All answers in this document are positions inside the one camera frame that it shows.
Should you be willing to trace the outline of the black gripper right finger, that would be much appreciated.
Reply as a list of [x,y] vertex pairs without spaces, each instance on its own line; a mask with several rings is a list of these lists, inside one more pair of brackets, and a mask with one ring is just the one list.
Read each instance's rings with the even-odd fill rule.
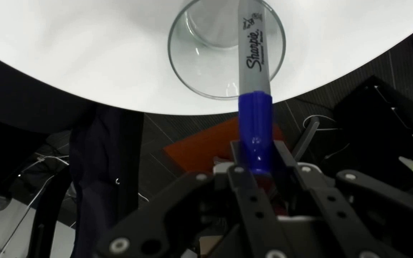
[[413,258],[413,195],[359,171],[330,178],[272,147],[272,179],[287,221],[303,224],[308,258]]

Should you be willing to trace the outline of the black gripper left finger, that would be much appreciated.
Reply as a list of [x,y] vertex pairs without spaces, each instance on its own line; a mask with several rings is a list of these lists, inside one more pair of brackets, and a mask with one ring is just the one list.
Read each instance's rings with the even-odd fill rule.
[[293,258],[265,192],[242,167],[182,177],[110,230],[95,258],[181,258],[214,225],[221,240],[207,258]]

